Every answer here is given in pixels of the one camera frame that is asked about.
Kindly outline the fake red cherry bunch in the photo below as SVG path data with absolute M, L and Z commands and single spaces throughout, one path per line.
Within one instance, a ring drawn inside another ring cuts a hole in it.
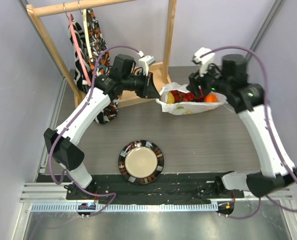
M 178 90 L 172 90 L 170 92 L 173 96 L 173 103 L 181 103 L 181 102 L 203 102 L 204 94 L 201 91 L 201 96 L 196 97 L 192 92 L 180 92 Z

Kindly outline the white plastic bag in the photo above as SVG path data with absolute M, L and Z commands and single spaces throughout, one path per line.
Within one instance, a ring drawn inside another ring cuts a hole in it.
M 227 102 L 227 98 L 220 93 L 210 92 L 210 94 L 215 94 L 217 96 L 218 102 L 208 103 L 208 102 L 178 102 L 174 104 L 167 104 L 167 95 L 173 90 L 177 90 L 183 93 L 189 93 L 187 90 L 187 84 L 180 85 L 176 82 L 171 82 L 166 84 L 159 92 L 160 98 L 156 99 L 156 103 L 161 105 L 161 109 L 164 113 L 170 113 L 172 115 L 190 115 L 195 113 L 202 113 L 205 111 L 213 110 Z

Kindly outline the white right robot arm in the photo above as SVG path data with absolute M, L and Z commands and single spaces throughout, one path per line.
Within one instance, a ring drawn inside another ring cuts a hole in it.
M 221 68 L 214 64 L 214 53 L 195 53 L 192 61 L 199 70 L 189 75 L 187 89 L 195 96 L 215 92 L 226 97 L 244 123 L 260 163 L 256 173 L 229 171 L 214 185 L 217 196 L 227 197 L 232 190 L 249 191 L 261 198 L 294 183 L 297 167 L 286 153 L 277 134 L 270 107 L 265 107 L 263 87 L 248 82 L 248 62 L 241 54 L 222 57 Z

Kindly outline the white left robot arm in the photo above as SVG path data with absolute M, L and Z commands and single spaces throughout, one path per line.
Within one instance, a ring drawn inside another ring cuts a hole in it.
M 49 160 L 55 160 L 66 170 L 78 186 L 77 193 L 85 200 L 91 199 L 95 193 L 91 184 L 93 178 L 83 163 L 85 154 L 78 148 L 87 128 L 123 91 L 134 91 L 142 99 L 160 97 L 153 73 L 149 71 L 155 62 L 154 57 L 146 55 L 138 60 L 142 70 L 138 74 L 132 72 L 133 61 L 125 54 L 116 56 L 109 74 L 95 77 L 94 86 L 73 113 L 55 130 L 48 128 L 43 134 Z

